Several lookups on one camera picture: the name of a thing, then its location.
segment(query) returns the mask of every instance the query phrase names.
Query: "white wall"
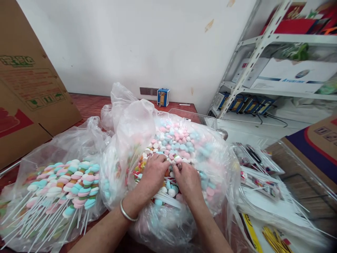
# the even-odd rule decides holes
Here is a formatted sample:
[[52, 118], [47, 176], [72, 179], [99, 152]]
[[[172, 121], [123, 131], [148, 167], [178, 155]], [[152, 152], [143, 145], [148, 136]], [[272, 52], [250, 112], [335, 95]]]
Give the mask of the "white wall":
[[[167, 87], [206, 113], [255, 0], [18, 0], [69, 92]], [[205, 32], [207, 24], [213, 26]]]

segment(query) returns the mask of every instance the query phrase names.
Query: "white box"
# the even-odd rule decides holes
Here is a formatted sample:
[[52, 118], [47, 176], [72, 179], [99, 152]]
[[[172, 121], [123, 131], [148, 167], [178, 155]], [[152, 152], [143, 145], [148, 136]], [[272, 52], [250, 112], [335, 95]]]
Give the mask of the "white box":
[[315, 93], [337, 71], [337, 63], [271, 58], [252, 89]]
[[[245, 58], [242, 60], [232, 79], [233, 83], [237, 83], [239, 81], [239, 78], [241, 77], [243, 71], [245, 70], [246, 67], [248, 67], [249, 60], [250, 58]], [[259, 58], [256, 61], [253, 70], [249, 73], [247, 79], [243, 83], [243, 86], [250, 88], [268, 62], [269, 62], [268, 58]]]

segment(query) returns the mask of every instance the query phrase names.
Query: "wooden table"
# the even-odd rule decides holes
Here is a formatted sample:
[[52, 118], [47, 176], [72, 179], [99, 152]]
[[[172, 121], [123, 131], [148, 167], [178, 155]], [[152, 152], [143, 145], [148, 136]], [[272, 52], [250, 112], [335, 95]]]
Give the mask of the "wooden table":
[[[79, 126], [83, 124], [87, 120], [87, 118], [91, 116], [101, 116], [102, 107], [106, 104], [111, 103], [110, 97], [105, 97], [105, 96], [83, 95], [83, 94], [72, 93], [71, 98], [73, 99], [74, 103], [76, 104], [77, 108], [79, 109], [83, 117], [83, 119], [80, 122], [76, 123], [75, 126]], [[152, 102], [154, 104], [154, 107], [159, 111], [168, 112], [172, 108], [175, 108], [175, 109], [185, 110], [185, 111], [194, 112], [194, 113], [197, 112], [194, 104], [189, 104], [189, 106], [186, 106], [186, 105], [179, 105], [179, 103], [170, 102], [167, 107], [159, 107], [157, 105], [157, 101], [151, 100], [150, 102]], [[18, 171], [19, 171], [19, 166], [11, 170], [9, 173], [4, 175], [0, 179], [0, 190], [1, 191], [3, 187], [5, 187], [6, 185], [9, 185], [15, 182], [16, 177], [18, 175]], [[100, 219], [102, 219], [107, 213], [108, 211], [106, 211], [100, 217]], [[90, 223], [87, 227], [87, 230], [91, 229], [98, 221], [100, 221], [100, 219]], [[72, 241], [64, 245], [60, 252], [68, 252], [77, 243], [77, 241], [81, 237], [82, 236], [79, 236], [75, 241]], [[115, 252], [136, 253], [136, 252], [152, 252], [152, 251], [148, 249], [146, 246], [135, 242], [128, 234], [126, 234], [123, 237], [122, 241], [120, 242]]]

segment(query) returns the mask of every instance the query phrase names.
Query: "silver bracelet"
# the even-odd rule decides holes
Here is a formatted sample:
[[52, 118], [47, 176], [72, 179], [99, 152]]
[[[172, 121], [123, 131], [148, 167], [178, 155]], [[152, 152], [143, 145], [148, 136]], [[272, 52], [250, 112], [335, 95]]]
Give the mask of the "silver bracelet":
[[132, 219], [130, 216], [128, 216], [128, 214], [124, 211], [124, 208], [123, 208], [123, 205], [122, 205], [122, 202], [123, 202], [124, 199], [122, 199], [120, 201], [120, 210], [122, 212], [122, 214], [124, 215], [125, 218], [127, 218], [128, 220], [132, 221], [132, 222], [136, 222], [138, 220], [138, 217], [136, 219]]

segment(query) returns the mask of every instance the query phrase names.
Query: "packaged candy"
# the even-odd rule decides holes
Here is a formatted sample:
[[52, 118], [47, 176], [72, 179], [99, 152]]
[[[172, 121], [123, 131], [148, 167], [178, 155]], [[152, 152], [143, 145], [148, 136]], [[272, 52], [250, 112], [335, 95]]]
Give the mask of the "packaged candy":
[[99, 117], [55, 136], [21, 160], [6, 215], [5, 246], [18, 252], [48, 252], [86, 232], [104, 211], [99, 162], [111, 141]]
[[[114, 84], [112, 98], [116, 97], [119, 87], [125, 89], [119, 83]], [[218, 132], [177, 115], [157, 111], [147, 100], [123, 101], [123, 104], [116, 101], [116, 104], [123, 113], [116, 113], [119, 118], [111, 120], [115, 143], [112, 142], [107, 148], [110, 151], [106, 150], [103, 155], [100, 174], [100, 185], [105, 189], [104, 203], [109, 209], [119, 205], [125, 193], [135, 188], [148, 156], [153, 153], [165, 154], [172, 164], [190, 163], [199, 171], [203, 195], [214, 216], [222, 211], [225, 200], [234, 203], [240, 166]], [[111, 108], [117, 108], [114, 99]], [[119, 192], [114, 189], [117, 184], [123, 186]], [[129, 233], [152, 250], [166, 252], [194, 247], [189, 241], [196, 232], [195, 221], [171, 167], [161, 190], [139, 214]]]

